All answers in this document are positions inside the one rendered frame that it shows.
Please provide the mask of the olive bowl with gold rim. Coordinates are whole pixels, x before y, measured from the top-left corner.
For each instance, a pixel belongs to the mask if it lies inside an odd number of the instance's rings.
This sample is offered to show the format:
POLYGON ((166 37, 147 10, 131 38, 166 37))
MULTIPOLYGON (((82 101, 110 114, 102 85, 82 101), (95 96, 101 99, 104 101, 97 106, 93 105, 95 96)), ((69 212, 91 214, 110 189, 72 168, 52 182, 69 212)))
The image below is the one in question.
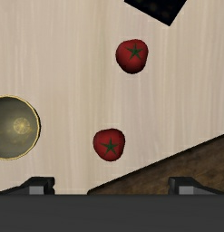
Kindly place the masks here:
POLYGON ((0 96, 0 160, 16 160, 26 155, 40 133, 40 117, 28 101, 0 96))

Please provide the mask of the red tomato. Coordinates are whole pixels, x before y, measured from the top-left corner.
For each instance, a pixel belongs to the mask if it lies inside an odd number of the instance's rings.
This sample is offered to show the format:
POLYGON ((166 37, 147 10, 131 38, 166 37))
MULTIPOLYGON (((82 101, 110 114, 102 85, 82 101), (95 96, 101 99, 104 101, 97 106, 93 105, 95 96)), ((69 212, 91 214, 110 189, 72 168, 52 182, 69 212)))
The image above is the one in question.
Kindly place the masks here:
POLYGON ((124 146, 125 136, 117 129, 100 130, 93 137, 93 148, 105 161, 118 160, 123 154, 124 146))
POLYGON ((145 67, 149 49, 143 40, 131 39, 120 43, 115 57, 119 66, 129 74, 139 73, 145 67))

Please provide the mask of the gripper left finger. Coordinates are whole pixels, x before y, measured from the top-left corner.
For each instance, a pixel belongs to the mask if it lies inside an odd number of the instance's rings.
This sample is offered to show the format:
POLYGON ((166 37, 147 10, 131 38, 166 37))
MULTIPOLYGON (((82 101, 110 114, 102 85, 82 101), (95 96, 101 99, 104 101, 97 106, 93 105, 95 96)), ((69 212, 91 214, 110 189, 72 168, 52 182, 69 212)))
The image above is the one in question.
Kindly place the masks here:
POLYGON ((0 191, 0 195, 54 195, 54 177, 31 177, 20 186, 0 191))

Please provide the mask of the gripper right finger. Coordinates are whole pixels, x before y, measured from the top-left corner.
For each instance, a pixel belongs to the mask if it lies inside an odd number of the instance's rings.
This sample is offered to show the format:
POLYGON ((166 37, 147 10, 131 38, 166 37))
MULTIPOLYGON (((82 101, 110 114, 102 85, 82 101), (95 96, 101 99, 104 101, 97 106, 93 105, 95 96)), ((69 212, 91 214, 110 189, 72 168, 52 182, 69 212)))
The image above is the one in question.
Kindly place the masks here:
POLYGON ((169 195, 224 195, 224 192, 201 185, 192 177, 169 177, 169 195))

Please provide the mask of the stove plate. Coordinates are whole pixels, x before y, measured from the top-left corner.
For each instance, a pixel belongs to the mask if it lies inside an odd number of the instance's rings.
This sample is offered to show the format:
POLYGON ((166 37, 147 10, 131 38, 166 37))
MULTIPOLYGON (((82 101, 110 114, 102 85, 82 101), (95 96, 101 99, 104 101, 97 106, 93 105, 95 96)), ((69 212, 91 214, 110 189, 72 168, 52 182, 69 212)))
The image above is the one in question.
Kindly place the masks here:
POLYGON ((187 0, 124 0, 150 17, 171 26, 187 0))

